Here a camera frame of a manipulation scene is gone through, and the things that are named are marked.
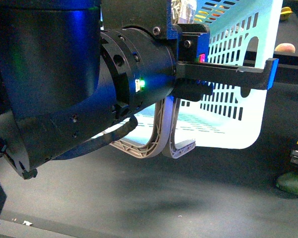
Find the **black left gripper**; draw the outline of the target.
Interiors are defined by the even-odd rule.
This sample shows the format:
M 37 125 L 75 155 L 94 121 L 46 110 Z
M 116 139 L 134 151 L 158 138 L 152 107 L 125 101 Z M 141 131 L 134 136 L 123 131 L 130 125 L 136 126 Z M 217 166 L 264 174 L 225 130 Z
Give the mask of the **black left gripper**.
M 200 101 L 214 83 L 269 90 L 279 60 L 264 68 L 208 63 L 210 29 L 205 24 L 173 23 L 169 0 L 104 0 L 101 54 L 115 86 L 117 118 L 167 96 Z

